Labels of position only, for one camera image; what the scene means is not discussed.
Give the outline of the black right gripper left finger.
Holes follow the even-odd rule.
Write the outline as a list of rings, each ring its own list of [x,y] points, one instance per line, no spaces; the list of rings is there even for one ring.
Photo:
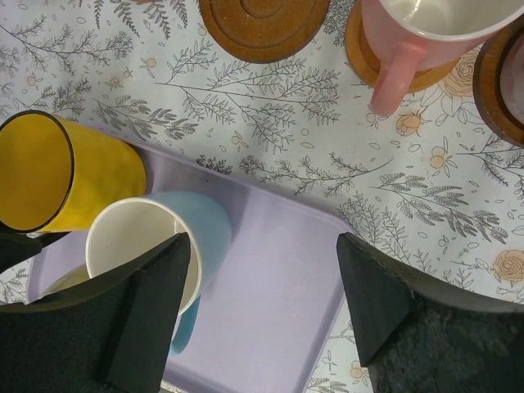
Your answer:
[[[190,239],[32,303],[1,308],[3,392],[157,392],[181,305]]]

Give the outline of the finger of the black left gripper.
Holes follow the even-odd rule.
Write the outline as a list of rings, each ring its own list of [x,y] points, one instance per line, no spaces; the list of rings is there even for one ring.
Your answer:
[[[44,233],[37,237],[24,234],[1,233],[1,272],[24,262],[37,254],[46,246],[57,241],[56,233]]]

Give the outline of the yellow mug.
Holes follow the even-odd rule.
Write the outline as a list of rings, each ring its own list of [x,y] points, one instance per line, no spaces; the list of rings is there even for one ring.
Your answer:
[[[117,138],[43,111],[1,125],[1,224],[15,233],[86,230],[146,188],[141,158]]]

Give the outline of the pink mug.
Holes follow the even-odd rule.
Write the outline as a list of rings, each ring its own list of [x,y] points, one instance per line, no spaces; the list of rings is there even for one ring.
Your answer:
[[[523,1],[363,1],[365,38],[380,61],[371,110],[390,116],[419,71],[447,64],[523,14]]]

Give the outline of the purple mug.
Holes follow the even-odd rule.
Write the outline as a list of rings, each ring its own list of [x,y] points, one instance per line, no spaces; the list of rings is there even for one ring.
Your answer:
[[[523,128],[523,31],[519,31],[508,45],[499,86],[509,114]]]

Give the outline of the dark brown coaster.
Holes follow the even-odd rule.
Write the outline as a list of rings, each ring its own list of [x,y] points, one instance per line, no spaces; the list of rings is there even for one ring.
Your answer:
[[[222,49],[242,61],[270,63],[306,46],[320,29],[329,0],[201,0],[204,24]]]
[[[473,96],[477,111],[490,130],[505,142],[523,148],[523,124],[509,112],[500,91],[503,61],[509,45],[521,31],[503,29],[484,43],[475,63]]]

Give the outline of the cream white mug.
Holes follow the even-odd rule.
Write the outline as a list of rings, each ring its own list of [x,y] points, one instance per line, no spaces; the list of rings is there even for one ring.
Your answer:
[[[62,291],[69,287],[74,287],[82,282],[89,280],[86,266],[80,265],[75,269],[69,271],[63,277],[57,279],[50,287],[48,287],[40,296],[40,299],[52,293]]]

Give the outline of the light wooden coaster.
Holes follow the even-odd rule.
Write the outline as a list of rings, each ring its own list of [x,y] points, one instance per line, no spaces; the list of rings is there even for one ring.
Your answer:
[[[348,62],[357,76],[368,86],[375,87],[381,63],[365,38],[359,2],[350,12],[345,31],[345,50]],[[418,71],[409,86],[408,93],[415,93],[436,84],[459,62],[456,58],[445,65]]]

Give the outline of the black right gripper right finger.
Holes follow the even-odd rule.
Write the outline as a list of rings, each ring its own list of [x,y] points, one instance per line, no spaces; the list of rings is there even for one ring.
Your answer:
[[[461,289],[352,233],[337,239],[361,366],[375,392],[521,392],[523,307]]]

